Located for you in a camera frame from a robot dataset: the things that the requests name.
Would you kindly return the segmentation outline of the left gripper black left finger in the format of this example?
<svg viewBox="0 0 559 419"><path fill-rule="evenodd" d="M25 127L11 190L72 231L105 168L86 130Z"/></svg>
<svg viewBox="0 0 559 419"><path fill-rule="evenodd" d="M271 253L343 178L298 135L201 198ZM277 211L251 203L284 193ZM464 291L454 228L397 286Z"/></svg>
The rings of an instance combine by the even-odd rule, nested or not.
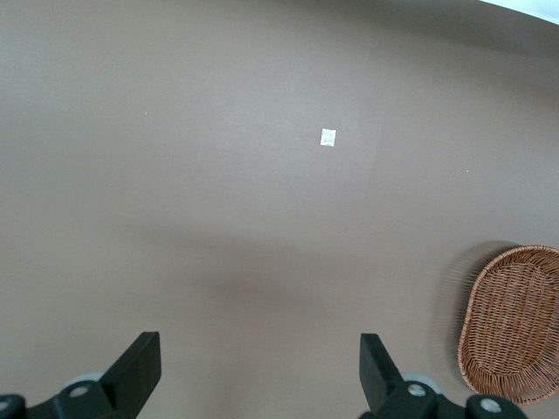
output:
<svg viewBox="0 0 559 419"><path fill-rule="evenodd" d="M160 334L143 332L98 380L77 381L31 407L21 395L2 395L1 417L136 418L161 375Z"/></svg>

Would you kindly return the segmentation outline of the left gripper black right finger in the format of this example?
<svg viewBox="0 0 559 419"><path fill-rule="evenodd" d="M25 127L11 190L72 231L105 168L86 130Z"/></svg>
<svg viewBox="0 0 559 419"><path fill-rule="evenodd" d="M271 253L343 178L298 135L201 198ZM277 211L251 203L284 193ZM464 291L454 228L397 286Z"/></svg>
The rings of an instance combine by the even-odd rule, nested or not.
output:
<svg viewBox="0 0 559 419"><path fill-rule="evenodd" d="M369 410L363 418L524 418L513 403L493 395L473 395L464 406L451 402L428 377L400 374L380 337L360 337L360 383Z"/></svg>

